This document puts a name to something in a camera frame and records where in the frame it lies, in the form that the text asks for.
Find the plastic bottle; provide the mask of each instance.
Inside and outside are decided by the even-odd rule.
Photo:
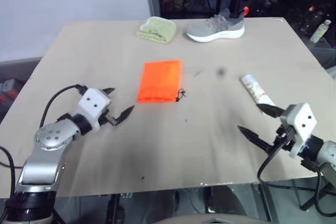
[[[326,19],[323,24],[319,25],[319,27],[316,29],[316,31],[313,33],[309,40],[313,43],[319,41],[320,38],[322,38],[322,36],[328,30],[330,23],[331,21]]]

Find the gray sneaker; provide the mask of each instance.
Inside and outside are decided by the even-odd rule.
[[[187,35],[197,42],[210,42],[215,39],[237,39],[244,31],[244,12],[239,18],[230,18],[230,11],[225,9],[201,23],[190,23],[186,28]]]

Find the table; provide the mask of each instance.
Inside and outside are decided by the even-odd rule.
[[[284,19],[246,18],[240,39],[206,44],[183,33],[195,20],[175,22],[177,33],[168,45],[136,38],[137,21],[65,26],[0,125],[1,145],[15,164],[22,165],[32,151],[43,109],[55,92],[74,83],[115,87],[110,109],[117,116],[135,104],[143,63],[169,59],[183,61],[186,97],[136,104],[118,127],[105,125],[76,141],[66,157],[59,196],[256,182],[266,154],[236,125],[272,143],[280,121],[257,109],[239,82],[247,73],[279,107],[308,102],[318,121],[313,133],[325,141],[336,139],[336,82]],[[221,69],[224,75],[218,74]],[[73,111],[78,101],[76,91],[64,93],[46,123]],[[265,170],[265,180],[314,176],[288,154],[280,152]],[[0,167],[0,174],[0,197],[8,197],[9,170]]]

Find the white shoe sole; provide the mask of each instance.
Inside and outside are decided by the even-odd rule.
[[[197,37],[191,34],[187,35],[190,37],[190,39],[193,39],[196,42],[210,42],[213,41],[215,39],[238,39],[240,38],[245,32],[245,26],[243,26],[241,29],[239,30],[235,30],[235,31],[220,31],[216,34],[212,34],[209,36],[205,36],[205,37]]]

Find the gray wall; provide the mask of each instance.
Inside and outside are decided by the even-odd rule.
[[[0,62],[42,57],[70,21],[149,15],[148,0],[0,0]]]

